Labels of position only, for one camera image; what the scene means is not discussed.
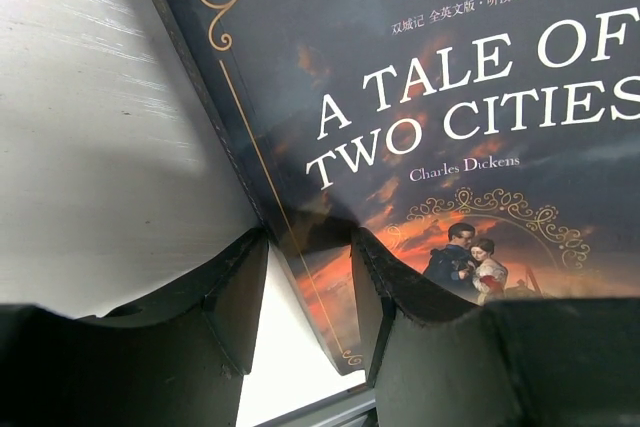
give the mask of couple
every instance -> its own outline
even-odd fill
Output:
[[[480,305],[504,295],[508,270],[492,259],[490,239],[473,241],[476,229],[457,223],[449,227],[444,249],[433,249],[424,276],[440,287]]]

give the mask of book spine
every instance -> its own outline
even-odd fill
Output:
[[[236,161],[231,151],[231,148],[229,147],[229,136],[227,134],[227,131],[223,127],[223,123],[219,118],[218,111],[216,109],[216,106],[213,103],[213,99],[209,95],[209,91],[205,86],[204,80],[202,79],[202,75],[200,74],[200,71],[196,66],[195,60],[193,59],[193,56],[191,55],[191,52],[187,47],[187,43],[182,35],[182,32],[178,27],[178,24],[173,16],[173,13],[171,12],[171,9],[169,8],[169,4],[167,0],[151,0],[151,1],[153,2],[153,5],[156,8],[158,15],[160,16],[160,19],[162,20],[162,23],[164,24],[165,29],[169,34],[171,42],[173,43],[173,46],[176,52],[178,53],[180,60],[182,61],[182,65],[184,66],[187,72],[187,75],[189,76],[189,80],[191,81],[191,84],[196,90],[196,93],[198,95],[198,98],[200,99],[200,102],[202,102],[202,105],[208,114],[211,124],[213,125],[213,128],[216,131],[218,139],[222,144],[222,148],[226,152],[227,157],[229,158],[229,161],[231,162],[231,165],[234,171],[236,172],[236,176],[238,177],[238,180],[240,181],[240,184],[242,185],[242,188],[244,189],[245,194],[247,195],[247,198],[249,199],[249,202],[251,203],[251,206],[253,207],[254,212],[258,216],[258,220],[260,221],[260,224],[265,225],[264,213],[258,206],[258,203],[255,201],[255,198],[247,182],[248,177],[244,174],[242,167]]]

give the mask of gray surface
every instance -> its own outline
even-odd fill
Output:
[[[256,223],[150,0],[0,2],[0,301],[104,313]]]

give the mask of author name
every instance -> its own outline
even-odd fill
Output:
[[[462,159],[462,163],[460,165],[449,165],[444,162],[442,164],[442,167],[437,169],[427,169],[425,167],[413,169],[409,173],[409,178],[412,182],[418,182],[420,180],[429,180],[436,177],[443,177],[449,174],[457,174],[459,172],[470,172],[472,170],[483,169],[500,169],[504,167],[517,167],[518,165],[520,165],[520,159],[518,158],[498,159],[493,157],[492,155],[490,155],[489,158],[483,159],[468,157],[466,159]]]

